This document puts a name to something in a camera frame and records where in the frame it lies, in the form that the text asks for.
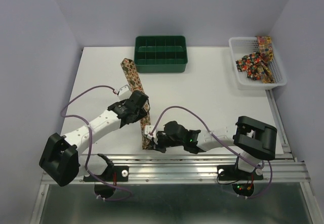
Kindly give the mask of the paisley patterned tie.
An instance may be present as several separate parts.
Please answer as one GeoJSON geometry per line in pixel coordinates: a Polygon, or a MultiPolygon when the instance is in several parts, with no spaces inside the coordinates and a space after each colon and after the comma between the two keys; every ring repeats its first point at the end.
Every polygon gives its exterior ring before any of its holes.
{"type": "Polygon", "coordinates": [[[150,140],[144,134],[145,126],[151,125],[148,96],[144,93],[144,89],[134,61],[125,58],[121,62],[121,68],[132,92],[130,97],[131,105],[134,106],[138,111],[138,118],[140,118],[139,122],[142,135],[142,149],[149,150],[151,149],[150,140]]]}

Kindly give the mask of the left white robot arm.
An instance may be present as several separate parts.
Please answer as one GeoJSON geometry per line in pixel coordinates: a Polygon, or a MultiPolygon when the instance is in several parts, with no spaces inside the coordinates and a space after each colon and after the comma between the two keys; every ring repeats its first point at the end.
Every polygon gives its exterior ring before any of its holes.
{"type": "Polygon", "coordinates": [[[61,187],[83,175],[94,174],[103,181],[110,179],[113,163],[106,156],[97,154],[90,160],[81,155],[109,133],[147,116],[148,112],[144,108],[147,101],[145,93],[135,90],[129,98],[110,105],[84,126],[63,136],[52,134],[40,158],[40,167],[61,187]]]}

